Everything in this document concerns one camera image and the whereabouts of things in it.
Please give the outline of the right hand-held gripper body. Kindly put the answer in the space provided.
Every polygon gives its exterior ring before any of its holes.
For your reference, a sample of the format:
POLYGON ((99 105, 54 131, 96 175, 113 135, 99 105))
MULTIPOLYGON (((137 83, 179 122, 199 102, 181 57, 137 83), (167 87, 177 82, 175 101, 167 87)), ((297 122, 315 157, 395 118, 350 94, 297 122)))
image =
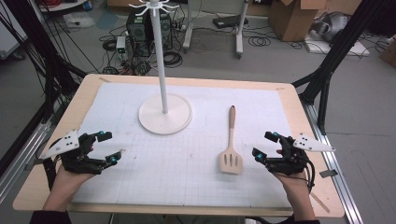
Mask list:
POLYGON ((281 158, 268 158, 265 167, 270 173, 292 175, 300 173, 309 163, 306 151, 334 152, 335 148, 327 146, 315 138, 300 133, 296 138, 279 134, 281 158))

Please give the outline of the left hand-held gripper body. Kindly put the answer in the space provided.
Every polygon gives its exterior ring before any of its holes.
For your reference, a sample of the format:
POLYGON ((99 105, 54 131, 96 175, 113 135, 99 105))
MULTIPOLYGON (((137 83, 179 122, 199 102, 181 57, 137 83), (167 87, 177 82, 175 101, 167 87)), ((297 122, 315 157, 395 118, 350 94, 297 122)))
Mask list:
POLYGON ((41 160, 59 156, 66 171, 75 174, 99 175, 106 168, 106 160, 90 159, 94 133, 82 135, 72 130, 56 140, 49 149, 40 155, 41 160))

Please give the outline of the person's left hand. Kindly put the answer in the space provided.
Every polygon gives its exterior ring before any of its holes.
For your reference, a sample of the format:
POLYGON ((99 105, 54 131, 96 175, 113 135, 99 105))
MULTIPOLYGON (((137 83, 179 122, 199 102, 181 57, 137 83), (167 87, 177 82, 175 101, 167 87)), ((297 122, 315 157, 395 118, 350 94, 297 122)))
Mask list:
POLYGON ((48 202, 57 206, 64 203, 69 204, 82 184, 92 177, 92 174, 75 174, 66 171, 61 165, 50 191, 48 202))

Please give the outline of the person's right hand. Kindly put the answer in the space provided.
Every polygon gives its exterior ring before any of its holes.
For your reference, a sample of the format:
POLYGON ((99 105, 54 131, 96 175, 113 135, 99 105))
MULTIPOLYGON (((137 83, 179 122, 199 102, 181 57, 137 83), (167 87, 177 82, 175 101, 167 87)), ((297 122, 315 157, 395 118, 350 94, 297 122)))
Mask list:
POLYGON ((290 203, 309 201, 309 190, 305 172, 292 175, 275 173, 275 177, 282 184, 290 203))

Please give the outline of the beige slotted spatula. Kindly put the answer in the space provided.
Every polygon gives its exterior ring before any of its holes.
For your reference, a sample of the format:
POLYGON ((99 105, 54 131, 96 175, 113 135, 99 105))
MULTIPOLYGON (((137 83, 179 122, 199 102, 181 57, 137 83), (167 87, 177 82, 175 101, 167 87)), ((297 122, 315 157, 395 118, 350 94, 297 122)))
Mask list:
POLYGON ((219 154, 219 168, 223 173, 241 175, 243 171, 243 159, 233 147, 235 115, 235 106, 232 105, 229 109, 228 146, 219 154))

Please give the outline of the white grid mat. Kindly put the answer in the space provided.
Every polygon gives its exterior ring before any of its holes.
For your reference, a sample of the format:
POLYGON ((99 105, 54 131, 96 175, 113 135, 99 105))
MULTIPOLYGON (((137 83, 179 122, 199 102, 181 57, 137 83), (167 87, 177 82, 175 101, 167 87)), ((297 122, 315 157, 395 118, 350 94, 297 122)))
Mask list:
POLYGON ((265 132, 290 135, 278 91, 170 86, 188 100, 192 120, 179 133, 158 135, 145 130, 138 109, 158 94, 156 85, 104 83, 80 129, 112 132, 93 147, 92 157, 120 151, 118 164, 87 181, 79 203, 230 206, 286 208, 279 181, 251 154, 255 147, 274 157, 278 144, 265 132), (241 175, 223 173, 219 154, 228 146, 229 109, 236 110, 233 147, 243 159, 241 175))

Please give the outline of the white hook stand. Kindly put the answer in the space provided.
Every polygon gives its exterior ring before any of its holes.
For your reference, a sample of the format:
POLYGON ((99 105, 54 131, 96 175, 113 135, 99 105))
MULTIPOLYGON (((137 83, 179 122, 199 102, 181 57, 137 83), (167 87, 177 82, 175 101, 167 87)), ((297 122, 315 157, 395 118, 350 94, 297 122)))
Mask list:
POLYGON ((154 35, 157 70, 160 85, 160 94, 149 97, 139 108, 138 119, 141 125, 149 132, 160 135, 174 134, 185 129, 191 122, 192 109, 190 103, 183 97, 167 93, 163 42, 161 30, 161 11, 168 13, 169 0, 139 0, 141 5, 130 4, 130 7, 142 8, 138 16, 149 11, 154 35))

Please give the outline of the small white green device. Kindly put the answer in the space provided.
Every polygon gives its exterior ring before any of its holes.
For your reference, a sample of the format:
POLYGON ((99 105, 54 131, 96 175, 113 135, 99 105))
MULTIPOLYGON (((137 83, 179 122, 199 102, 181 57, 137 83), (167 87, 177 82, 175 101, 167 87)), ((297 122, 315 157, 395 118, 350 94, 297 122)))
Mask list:
POLYGON ((117 37, 116 51, 121 61, 125 61, 128 58, 125 36, 117 37))

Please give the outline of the white metal floor stand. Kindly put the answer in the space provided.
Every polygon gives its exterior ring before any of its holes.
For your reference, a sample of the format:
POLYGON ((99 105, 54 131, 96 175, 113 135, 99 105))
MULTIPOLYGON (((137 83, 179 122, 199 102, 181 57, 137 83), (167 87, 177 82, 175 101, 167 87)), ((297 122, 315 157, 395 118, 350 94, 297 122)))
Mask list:
MULTIPOLYGON (((243 55, 243 28, 244 22, 248 11, 248 0, 242 0, 242 9, 239 16, 239 22, 237 23, 236 27, 236 34, 235 34, 235 51, 236 56, 240 59, 243 55)), ((187 25, 186 31, 184 35, 184 42, 182 45, 182 50, 186 53, 191 47, 191 37, 193 33, 193 18, 192 16, 192 9, 191 9, 192 0, 187 0, 187 25)))

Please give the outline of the black computer tower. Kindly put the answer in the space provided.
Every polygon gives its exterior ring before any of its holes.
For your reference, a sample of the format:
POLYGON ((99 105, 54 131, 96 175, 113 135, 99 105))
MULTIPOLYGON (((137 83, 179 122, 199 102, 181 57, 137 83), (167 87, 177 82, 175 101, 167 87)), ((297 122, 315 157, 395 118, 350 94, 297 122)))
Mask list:
MULTIPOLYGON (((126 22, 126 28, 134 55, 148 57, 154 47, 154 34, 149 12, 147 11, 145 14, 138 16, 138 13, 141 12, 142 9, 139 8, 131 10, 126 22)), ((172 49, 171 17, 163 11, 160 14, 160 25, 163 49, 172 49)))

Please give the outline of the large open cardboard box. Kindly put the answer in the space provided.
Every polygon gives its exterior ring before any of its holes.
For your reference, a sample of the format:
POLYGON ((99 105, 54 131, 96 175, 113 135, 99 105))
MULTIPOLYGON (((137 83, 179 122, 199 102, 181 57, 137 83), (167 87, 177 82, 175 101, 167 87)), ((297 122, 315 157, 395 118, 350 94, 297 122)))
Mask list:
POLYGON ((352 15, 362 0, 273 0, 268 23, 283 41, 302 41, 314 18, 323 12, 352 15))

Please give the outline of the white foam board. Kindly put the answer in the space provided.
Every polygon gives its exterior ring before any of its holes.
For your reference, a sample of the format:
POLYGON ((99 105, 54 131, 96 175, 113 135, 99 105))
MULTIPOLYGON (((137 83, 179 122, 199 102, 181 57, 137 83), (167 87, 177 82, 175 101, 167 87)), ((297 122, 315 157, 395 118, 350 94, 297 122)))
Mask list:
MULTIPOLYGON (((304 44, 309 53, 318 53, 318 54, 328 54, 331 50, 331 46, 329 42, 326 42, 320 36, 315 36, 309 34, 305 40, 304 44)), ((367 57, 370 55, 370 51, 363 46, 359 41, 357 41, 354 46, 347 53, 348 56, 358 56, 358 57, 367 57)))

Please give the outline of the black flat device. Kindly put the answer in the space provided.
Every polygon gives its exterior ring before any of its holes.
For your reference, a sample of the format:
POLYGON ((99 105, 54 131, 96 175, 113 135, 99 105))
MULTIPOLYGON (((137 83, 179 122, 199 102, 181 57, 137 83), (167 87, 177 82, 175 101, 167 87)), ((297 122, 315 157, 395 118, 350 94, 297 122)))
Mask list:
POLYGON ((241 16, 228 16, 228 17, 222 17, 222 18, 216 18, 213 20, 213 24, 219 28, 229 28, 229 27, 235 27, 237 28, 240 24, 241 16))

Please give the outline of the grey vacuum cleaner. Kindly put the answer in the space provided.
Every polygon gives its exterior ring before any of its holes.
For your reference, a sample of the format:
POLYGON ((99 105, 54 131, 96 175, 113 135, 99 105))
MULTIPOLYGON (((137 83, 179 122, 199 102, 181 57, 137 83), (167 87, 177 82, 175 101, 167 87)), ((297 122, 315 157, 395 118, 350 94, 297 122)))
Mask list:
POLYGON ((310 30, 314 31, 323 40, 333 42, 338 34, 346 28, 349 20, 350 16, 343 12, 324 12, 314 19, 310 30))

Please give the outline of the white cabinet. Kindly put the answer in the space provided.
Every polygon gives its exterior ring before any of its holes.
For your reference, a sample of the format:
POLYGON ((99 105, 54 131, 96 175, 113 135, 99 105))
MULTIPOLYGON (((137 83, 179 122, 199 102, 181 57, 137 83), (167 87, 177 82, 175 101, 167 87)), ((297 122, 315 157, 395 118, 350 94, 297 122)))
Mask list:
POLYGON ((0 0, 0 60, 5 60, 20 46, 17 38, 8 30, 7 26, 12 28, 21 40, 27 39, 26 33, 7 5, 3 0, 0 0))

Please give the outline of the small cardboard box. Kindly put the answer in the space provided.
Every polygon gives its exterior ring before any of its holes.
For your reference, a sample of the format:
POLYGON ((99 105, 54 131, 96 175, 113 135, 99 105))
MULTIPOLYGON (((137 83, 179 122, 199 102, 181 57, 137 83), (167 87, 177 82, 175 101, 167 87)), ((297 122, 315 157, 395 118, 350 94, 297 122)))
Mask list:
POLYGON ((381 53, 379 58, 385 63, 396 68, 396 35, 393 37, 393 40, 387 48, 381 53))

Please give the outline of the aluminium rail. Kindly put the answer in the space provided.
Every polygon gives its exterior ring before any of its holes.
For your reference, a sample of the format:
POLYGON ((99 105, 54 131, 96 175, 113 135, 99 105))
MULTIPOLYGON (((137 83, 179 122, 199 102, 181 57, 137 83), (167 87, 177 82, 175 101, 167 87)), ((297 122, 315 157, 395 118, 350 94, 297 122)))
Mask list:
MULTIPOLYGON (((303 104, 303 109, 307 118, 309 120, 311 129, 313 131, 314 136, 319 142, 329 146, 330 140, 326 134, 323 134, 317 125, 318 121, 318 112, 313 105, 303 104)), ((329 171, 335 171, 336 175, 332 175, 332 182, 337 191, 337 195, 340 199, 341 204, 343 205, 343 211, 345 212, 345 216, 348 224, 363 224, 361 214, 353 196, 348 188, 347 182, 344 178, 344 174, 342 169, 336 159, 336 156, 333 152, 323 152, 322 157, 324 162, 326 163, 326 167, 329 171)))
POLYGON ((21 146, 6 170, 0 175, 0 204, 6 199, 25 167, 43 146, 46 136, 51 130, 51 122, 39 122, 21 141, 21 146))

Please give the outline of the black metal frame strut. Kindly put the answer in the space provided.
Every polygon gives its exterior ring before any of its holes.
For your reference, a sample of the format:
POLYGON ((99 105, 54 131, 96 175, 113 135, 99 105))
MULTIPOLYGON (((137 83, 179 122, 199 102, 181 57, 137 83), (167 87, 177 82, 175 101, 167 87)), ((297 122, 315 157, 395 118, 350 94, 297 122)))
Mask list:
POLYGON ((45 79, 45 103, 42 106, 42 112, 43 120, 47 121, 54 114, 53 107, 58 97, 60 95, 71 96, 77 91, 79 84, 72 78, 72 74, 84 78, 87 73, 69 63, 59 54, 28 0, 0 0, 0 6, 2 5, 7 6, 40 56, 37 58, 32 55, 29 52, 29 46, 21 40, 11 23, 5 17, 0 17, 0 22, 25 49, 36 72, 45 79))
POLYGON ((316 97, 320 95, 317 126, 321 134, 326 134, 325 119, 333 73, 358 41, 365 28, 390 2, 391 0, 361 0, 346 28, 335 40, 320 66, 313 73, 292 83, 295 88, 306 84, 304 91, 299 94, 300 100, 305 105, 313 105, 316 97))

